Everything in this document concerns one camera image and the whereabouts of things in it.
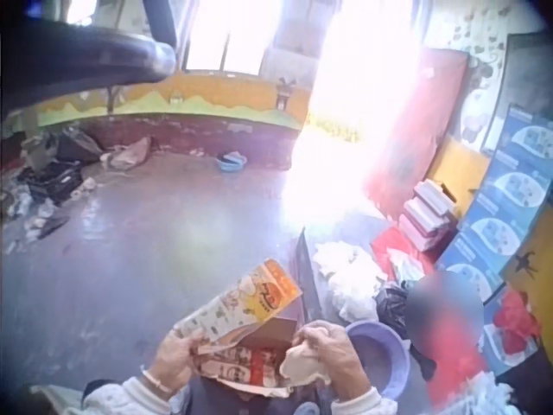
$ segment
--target person's right hand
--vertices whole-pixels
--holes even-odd
[[[333,389],[342,402],[358,398],[371,389],[371,382],[346,329],[322,320],[310,322],[296,333],[292,345],[297,346],[304,341],[319,353]]]

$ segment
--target yellow wall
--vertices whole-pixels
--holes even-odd
[[[469,190],[478,188],[490,159],[447,136],[430,166],[428,178],[443,183],[457,200],[460,218],[473,201]]]
[[[277,84],[246,77],[189,75],[179,71],[163,82],[121,88],[114,114],[183,113],[249,119],[301,129],[310,92],[292,88],[284,111],[276,109]],[[40,127],[107,115],[107,91],[96,90],[50,99],[36,106]],[[22,130],[21,114],[8,118],[10,132]]]

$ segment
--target person's left hand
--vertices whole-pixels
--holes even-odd
[[[173,391],[170,396],[180,391],[196,372],[194,354],[203,337],[202,330],[194,332],[189,337],[182,337],[178,329],[172,329],[159,345],[148,372],[163,386]],[[156,394],[163,398],[170,398],[158,388]]]

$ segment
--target bracelet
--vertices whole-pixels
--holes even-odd
[[[151,374],[149,374],[149,372],[144,369],[144,365],[140,366],[140,370],[142,372],[142,375],[147,379],[149,380],[149,382],[154,385],[157,389],[159,389],[160,391],[164,392],[164,393],[172,393],[173,391],[171,389],[169,389],[168,387],[162,385],[162,382],[159,380],[159,379],[156,379],[155,377],[153,377]]]

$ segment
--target red cloth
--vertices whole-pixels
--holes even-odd
[[[453,113],[467,69],[467,54],[423,48],[419,78],[394,125],[365,194],[384,216],[399,218],[413,188],[427,174]]]
[[[419,252],[413,246],[409,238],[407,238],[397,227],[390,227],[386,231],[382,232],[371,243],[371,248],[378,266],[380,266],[380,269],[388,275],[388,279],[390,281],[397,281],[397,278],[391,266],[388,248],[405,252],[412,258],[417,259],[422,264],[426,275],[430,275],[434,272],[434,266],[432,263],[423,253]]]
[[[493,316],[493,324],[502,329],[503,349],[507,354],[523,352],[528,340],[541,332],[536,317],[526,309],[527,303],[526,293],[508,287],[501,310]]]

